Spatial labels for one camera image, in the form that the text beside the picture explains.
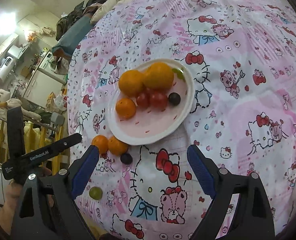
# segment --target blue gripper pad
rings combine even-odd
[[[73,200],[83,193],[98,161],[99,150],[96,146],[90,145],[83,156],[72,163],[69,171],[72,169],[72,174],[75,172],[71,179],[71,198]]]
[[[211,199],[216,196],[215,181],[213,176],[209,173],[206,165],[201,161],[199,154],[202,154],[198,147],[190,145],[187,149],[187,160],[195,173],[195,176],[206,195]]]

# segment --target washing machine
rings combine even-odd
[[[39,68],[42,68],[46,72],[49,72],[51,75],[53,75],[53,76],[59,78],[60,80],[64,81],[65,75],[56,74],[54,72],[55,69],[56,69],[56,65],[54,63],[52,63],[52,62],[54,62],[54,57],[53,57],[51,51],[48,51],[45,58],[40,63]]]

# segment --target red cherry tomato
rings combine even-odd
[[[150,105],[149,102],[149,95],[145,92],[141,92],[137,97],[136,97],[136,103],[139,108],[141,109],[147,109],[148,106]]]
[[[168,97],[164,93],[155,91],[150,95],[150,103],[152,107],[164,111],[167,108]]]
[[[151,89],[151,88],[146,87],[144,92],[147,93],[148,95],[151,95],[154,92],[154,90]]]

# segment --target water heater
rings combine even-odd
[[[0,67],[0,85],[6,80],[11,69],[14,67],[15,61],[12,57],[6,57],[5,61]]]

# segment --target bed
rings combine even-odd
[[[287,228],[296,213],[296,12],[288,1],[106,3],[70,63],[68,129],[83,136],[71,161],[96,135],[112,135],[105,113],[123,72],[152,59],[178,60],[193,75],[196,93],[173,134],[130,147],[132,164],[110,152],[100,158],[76,200],[81,212],[124,239],[188,240],[211,202],[187,162],[187,147],[196,144],[231,173],[256,171],[276,235]],[[165,158],[175,179],[159,167]],[[103,190],[99,201],[89,196],[94,186]],[[227,233],[237,199],[218,237]]]

